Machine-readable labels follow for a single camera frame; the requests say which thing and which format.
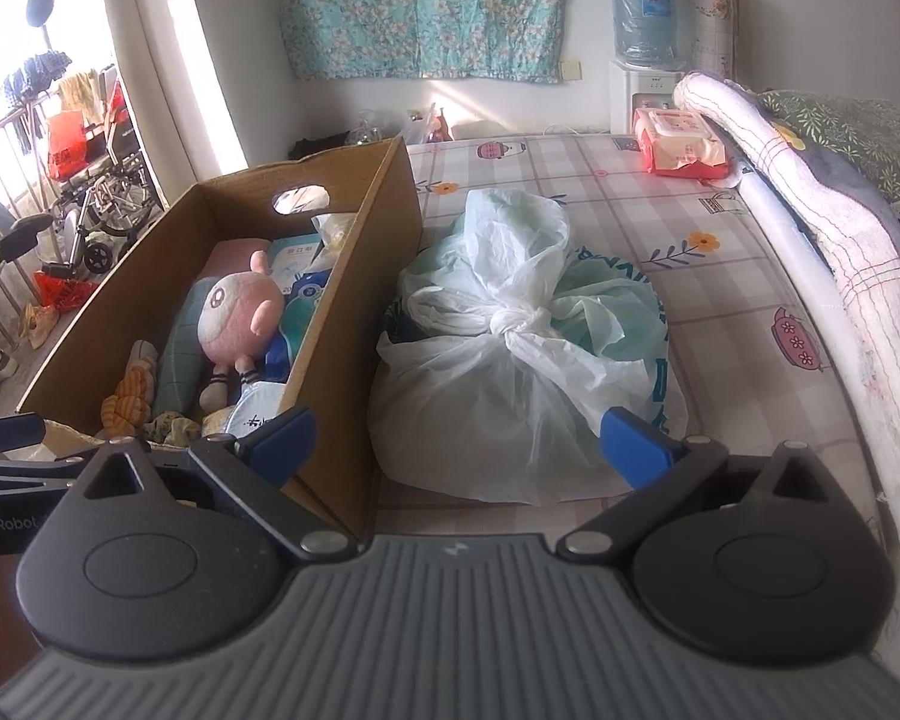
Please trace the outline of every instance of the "teal floral curtain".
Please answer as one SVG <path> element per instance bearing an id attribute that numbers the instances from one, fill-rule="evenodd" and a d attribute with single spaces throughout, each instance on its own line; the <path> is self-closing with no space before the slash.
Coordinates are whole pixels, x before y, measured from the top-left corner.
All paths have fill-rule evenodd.
<path id="1" fill-rule="evenodd" d="M 559 81 L 564 0 L 280 0 L 300 79 Z"/>

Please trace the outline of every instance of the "hanging clothes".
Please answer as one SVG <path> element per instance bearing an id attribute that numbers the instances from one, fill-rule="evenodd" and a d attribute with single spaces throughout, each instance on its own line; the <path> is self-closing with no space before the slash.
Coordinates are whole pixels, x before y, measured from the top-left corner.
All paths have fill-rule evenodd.
<path id="1" fill-rule="evenodd" d="M 36 100 L 39 95 L 50 89 L 53 81 L 61 79 L 70 64 L 70 57 L 63 52 L 46 52 L 29 57 L 13 73 L 4 79 L 4 98 L 11 108 L 20 108 Z M 36 137 L 43 136 L 40 124 L 39 109 L 34 111 L 34 129 Z M 29 124 L 22 119 L 15 119 L 13 131 L 20 142 L 20 151 L 24 154 L 31 152 L 31 134 Z"/>
<path id="2" fill-rule="evenodd" d="M 564 0 L 280 0 L 300 79 L 559 81 Z"/>
<path id="3" fill-rule="evenodd" d="M 61 111 L 79 111 L 89 124 L 103 124 L 96 70 L 63 76 L 56 84 Z"/>

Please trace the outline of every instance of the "pink plush toy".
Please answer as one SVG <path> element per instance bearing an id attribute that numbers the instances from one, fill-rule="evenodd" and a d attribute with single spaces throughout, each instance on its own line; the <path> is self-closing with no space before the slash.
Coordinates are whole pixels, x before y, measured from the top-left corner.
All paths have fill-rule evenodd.
<path id="1" fill-rule="evenodd" d="M 223 276 L 203 303 L 197 338 L 214 364 L 210 384 L 200 393 L 200 408 L 207 412 L 226 406 L 231 367 L 243 385 L 257 379 L 253 360 L 266 351 L 283 314 L 283 295 L 267 273 L 266 253 L 255 251 L 250 272 Z"/>

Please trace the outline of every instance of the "blue water jug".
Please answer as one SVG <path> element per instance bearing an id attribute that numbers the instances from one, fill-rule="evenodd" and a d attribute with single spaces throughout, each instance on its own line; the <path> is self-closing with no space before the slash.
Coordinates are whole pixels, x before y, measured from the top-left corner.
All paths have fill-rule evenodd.
<path id="1" fill-rule="evenodd" d="M 613 0 L 617 58 L 669 69 L 677 62 L 674 0 Z"/>

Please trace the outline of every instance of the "orange flower pattern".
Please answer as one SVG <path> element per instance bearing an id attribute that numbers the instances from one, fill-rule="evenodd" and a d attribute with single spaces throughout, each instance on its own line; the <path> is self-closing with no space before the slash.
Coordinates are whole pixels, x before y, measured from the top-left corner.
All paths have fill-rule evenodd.
<path id="1" fill-rule="evenodd" d="M 460 189 L 460 185 L 455 181 L 442 181 L 439 184 L 431 184 L 429 189 L 434 194 L 453 194 Z"/>
<path id="2" fill-rule="evenodd" d="M 687 236 L 687 242 L 696 250 L 704 253 L 716 251 L 720 248 L 720 241 L 712 233 L 692 232 Z"/>
<path id="3" fill-rule="evenodd" d="M 688 257 L 706 257 L 720 248 L 720 240 L 713 233 L 692 232 L 683 241 L 680 241 L 679 247 L 671 245 L 666 254 L 655 248 L 649 260 L 643 260 L 642 264 L 658 265 L 666 271 L 672 271 L 674 265 L 690 265 Z"/>

